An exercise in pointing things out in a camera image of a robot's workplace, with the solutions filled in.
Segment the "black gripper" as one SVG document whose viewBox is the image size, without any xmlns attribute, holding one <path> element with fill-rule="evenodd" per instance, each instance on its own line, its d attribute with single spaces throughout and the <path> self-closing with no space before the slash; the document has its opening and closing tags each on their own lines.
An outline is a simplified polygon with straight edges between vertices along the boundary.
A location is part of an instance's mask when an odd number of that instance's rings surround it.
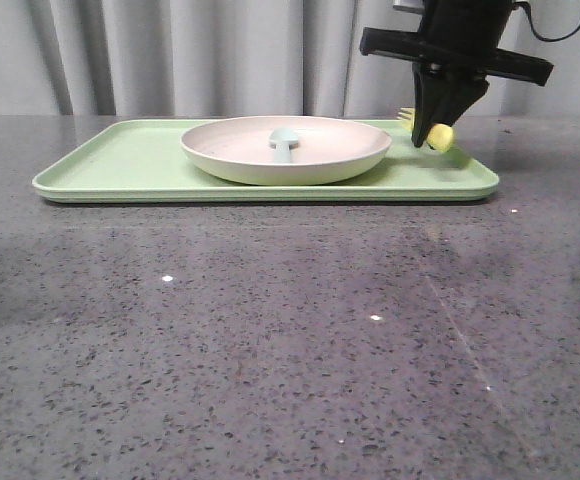
<svg viewBox="0 0 580 480">
<path fill-rule="evenodd" d="M 512 10 L 511 1 L 425 1 L 416 31 L 366 27 L 360 52 L 543 86 L 552 73 L 552 63 L 498 47 Z M 411 140 L 417 148 L 433 126 L 452 127 L 489 88 L 484 77 L 435 79 L 425 69 L 414 69 L 413 79 L 415 118 Z"/>
</svg>

